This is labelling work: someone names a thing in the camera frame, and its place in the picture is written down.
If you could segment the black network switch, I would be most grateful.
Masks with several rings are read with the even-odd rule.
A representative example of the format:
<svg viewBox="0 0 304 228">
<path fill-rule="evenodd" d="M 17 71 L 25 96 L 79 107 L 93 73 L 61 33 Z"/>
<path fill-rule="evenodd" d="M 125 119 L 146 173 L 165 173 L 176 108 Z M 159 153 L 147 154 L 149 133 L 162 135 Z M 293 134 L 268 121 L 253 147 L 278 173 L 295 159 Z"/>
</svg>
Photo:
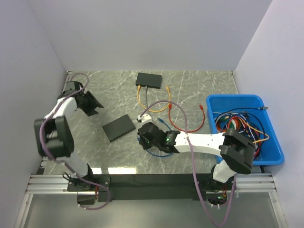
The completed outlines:
<svg viewBox="0 0 304 228">
<path fill-rule="evenodd" d="M 134 123 L 127 114 L 107 123 L 102 128 L 110 142 L 113 142 L 136 129 Z"/>
<path fill-rule="evenodd" d="M 139 72 L 135 81 L 136 86 L 160 89 L 162 75 Z"/>
</svg>

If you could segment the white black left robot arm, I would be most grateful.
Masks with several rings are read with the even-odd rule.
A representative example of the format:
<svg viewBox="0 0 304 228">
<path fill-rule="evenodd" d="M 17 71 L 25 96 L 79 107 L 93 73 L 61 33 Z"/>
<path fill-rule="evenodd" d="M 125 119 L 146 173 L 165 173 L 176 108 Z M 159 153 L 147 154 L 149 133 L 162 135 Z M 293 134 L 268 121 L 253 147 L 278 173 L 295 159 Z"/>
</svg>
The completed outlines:
<svg viewBox="0 0 304 228">
<path fill-rule="evenodd" d="M 89 117 L 96 115 L 96 108 L 103 106 L 93 94 L 82 83 L 69 81 L 52 111 L 34 121 L 38 153 L 66 166 L 69 173 L 63 173 L 63 178 L 85 191 L 95 187 L 95 178 L 91 167 L 73 154 L 75 144 L 67 120 L 77 109 Z"/>
</svg>

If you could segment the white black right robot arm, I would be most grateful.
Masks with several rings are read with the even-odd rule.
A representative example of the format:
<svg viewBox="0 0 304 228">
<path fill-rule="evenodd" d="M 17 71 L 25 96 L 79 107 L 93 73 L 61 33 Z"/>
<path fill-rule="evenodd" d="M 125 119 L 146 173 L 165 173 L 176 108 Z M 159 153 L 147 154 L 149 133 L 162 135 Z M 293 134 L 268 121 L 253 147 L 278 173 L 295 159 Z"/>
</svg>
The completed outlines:
<svg viewBox="0 0 304 228">
<path fill-rule="evenodd" d="M 164 132 L 148 122 L 142 125 L 137 134 L 139 144 L 145 150 L 156 147 L 169 154 L 198 152 L 221 157 L 222 161 L 215 165 L 209 177 L 209 185 L 215 190 L 221 189 L 235 174 L 248 175 L 252 171 L 255 145 L 233 129 L 217 134 Z"/>
</svg>

